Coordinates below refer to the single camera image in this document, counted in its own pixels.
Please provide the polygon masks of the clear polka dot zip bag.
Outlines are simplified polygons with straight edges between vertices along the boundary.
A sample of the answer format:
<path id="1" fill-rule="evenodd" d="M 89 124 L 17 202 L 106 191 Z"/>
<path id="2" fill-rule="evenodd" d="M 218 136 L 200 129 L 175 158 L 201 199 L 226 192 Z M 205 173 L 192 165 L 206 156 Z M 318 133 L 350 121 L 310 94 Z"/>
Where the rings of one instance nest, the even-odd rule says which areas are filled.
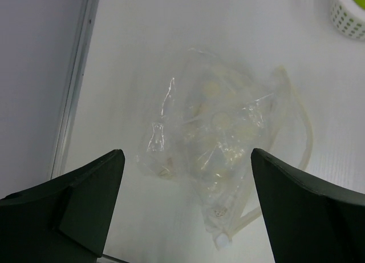
<path id="1" fill-rule="evenodd" d="M 246 210 L 257 193 L 253 149 L 271 150 L 299 118 L 306 141 L 298 168 L 309 163 L 313 128 L 283 66 L 259 80 L 211 52 L 189 48 L 168 62 L 155 100 L 136 162 L 162 179 L 184 181 L 197 195 L 217 249 L 262 214 L 259 206 Z"/>

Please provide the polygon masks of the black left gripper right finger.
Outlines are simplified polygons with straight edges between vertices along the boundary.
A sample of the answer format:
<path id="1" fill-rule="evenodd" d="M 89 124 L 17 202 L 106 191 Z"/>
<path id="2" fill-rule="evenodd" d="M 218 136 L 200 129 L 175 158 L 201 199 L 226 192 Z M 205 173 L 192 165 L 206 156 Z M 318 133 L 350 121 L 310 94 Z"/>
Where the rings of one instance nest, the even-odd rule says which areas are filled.
<path id="1" fill-rule="evenodd" d="M 262 149 L 251 162 L 275 262 L 364 262 L 364 194 Z"/>

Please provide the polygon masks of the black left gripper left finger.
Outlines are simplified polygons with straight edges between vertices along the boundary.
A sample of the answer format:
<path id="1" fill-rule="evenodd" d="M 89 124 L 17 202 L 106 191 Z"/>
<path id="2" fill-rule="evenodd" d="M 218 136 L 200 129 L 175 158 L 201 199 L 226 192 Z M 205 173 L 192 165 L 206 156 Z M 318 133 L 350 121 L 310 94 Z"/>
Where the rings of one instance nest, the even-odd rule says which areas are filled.
<path id="1" fill-rule="evenodd" d="M 102 257 L 125 156 L 120 149 L 1 199 L 1 262 L 96 262 Z"/>

